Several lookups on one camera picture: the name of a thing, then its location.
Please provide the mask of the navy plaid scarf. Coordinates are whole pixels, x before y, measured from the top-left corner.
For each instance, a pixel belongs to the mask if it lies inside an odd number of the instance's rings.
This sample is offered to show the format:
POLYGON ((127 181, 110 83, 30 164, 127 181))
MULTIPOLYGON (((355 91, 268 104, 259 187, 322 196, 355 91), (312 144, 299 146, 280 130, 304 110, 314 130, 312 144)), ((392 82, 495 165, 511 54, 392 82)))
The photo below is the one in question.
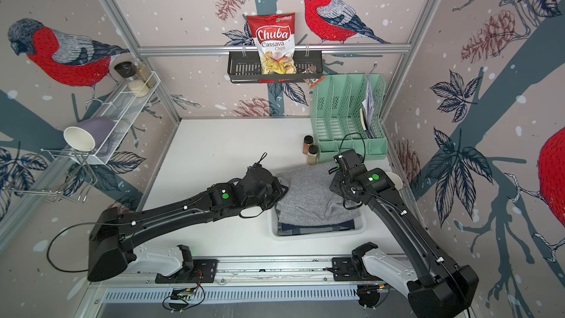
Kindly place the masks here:
POLYGON ((317 226, 299 226, 285 223, 277 224, 277 236, 301 236, 316 233, 331 233, 341 231, 353 231, 355 229, 355 221, 349 220, 335 225, 317 225, 317 226))

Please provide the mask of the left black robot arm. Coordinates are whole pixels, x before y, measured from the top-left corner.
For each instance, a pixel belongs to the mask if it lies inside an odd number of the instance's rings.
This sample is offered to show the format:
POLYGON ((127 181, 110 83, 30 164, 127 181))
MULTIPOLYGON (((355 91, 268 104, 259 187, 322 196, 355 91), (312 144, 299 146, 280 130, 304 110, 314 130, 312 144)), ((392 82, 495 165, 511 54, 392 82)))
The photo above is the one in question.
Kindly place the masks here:
POLYGON ((192 225, 233 216, 244 218, 244 209, 269 210, 288 190, 269 170, 254 163, 243 178, 216 183, 176 203, 123 214, 117 208, 108 208, 89 236, 88 280, 100 282, 122 274, 138 260, 135 248, 154 238, 192 225))

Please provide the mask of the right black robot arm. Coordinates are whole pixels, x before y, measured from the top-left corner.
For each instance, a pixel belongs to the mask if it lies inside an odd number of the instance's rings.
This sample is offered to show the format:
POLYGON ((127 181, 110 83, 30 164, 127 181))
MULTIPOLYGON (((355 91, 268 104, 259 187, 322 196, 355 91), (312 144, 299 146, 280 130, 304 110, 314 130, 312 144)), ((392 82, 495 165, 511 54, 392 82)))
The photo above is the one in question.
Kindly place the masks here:
POLYGON ((438 246, 382 169, 367 169, 354 150, 338 153, 334 161, 330 190, 372 210, 409 261, 404 264, 367 242, 352 251, 352 273, 363 281, 384 280, 408 299, 417 317, 456 317, 468 312, 479 282, 471 266, 458 265, 438 246))

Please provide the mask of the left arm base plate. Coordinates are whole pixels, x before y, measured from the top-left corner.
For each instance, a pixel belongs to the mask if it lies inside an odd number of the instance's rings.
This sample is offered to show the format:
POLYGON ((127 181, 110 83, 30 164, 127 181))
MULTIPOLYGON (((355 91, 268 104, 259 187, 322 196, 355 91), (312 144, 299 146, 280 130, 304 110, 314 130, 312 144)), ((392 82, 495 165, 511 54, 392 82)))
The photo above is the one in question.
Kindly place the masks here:
POLYGON ((156 284, 211 284, 216 277, 217 259, 192 259, 182 262, 181 269, 169 276, 157 274, 156 284))

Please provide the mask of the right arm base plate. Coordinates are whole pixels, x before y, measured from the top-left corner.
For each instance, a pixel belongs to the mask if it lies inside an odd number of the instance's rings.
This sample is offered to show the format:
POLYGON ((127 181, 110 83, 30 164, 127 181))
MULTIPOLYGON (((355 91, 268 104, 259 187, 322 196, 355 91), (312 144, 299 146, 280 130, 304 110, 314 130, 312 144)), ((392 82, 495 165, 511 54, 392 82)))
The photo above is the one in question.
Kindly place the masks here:
POLYGON ((370 275, 363 266, 362 261, 351 256, 332 258, 332 265, 325 270, 333 274, 334 281, 383 281, 378 276, 370 275))

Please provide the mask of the grey scarf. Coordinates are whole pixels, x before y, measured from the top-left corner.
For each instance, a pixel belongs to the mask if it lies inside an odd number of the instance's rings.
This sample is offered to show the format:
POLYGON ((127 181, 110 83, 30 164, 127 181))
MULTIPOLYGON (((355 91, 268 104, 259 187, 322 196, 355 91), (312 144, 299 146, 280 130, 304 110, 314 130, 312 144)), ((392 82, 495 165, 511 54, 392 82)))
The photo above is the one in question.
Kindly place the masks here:
POLYGON ((358 209, 347 210, 343 197, 333 193, 330 185, 333 163, 306 165, 280 173, 277 178, 288 192, 275 211, 281 223, 298 226, 338 225, 360 216, 358 209))

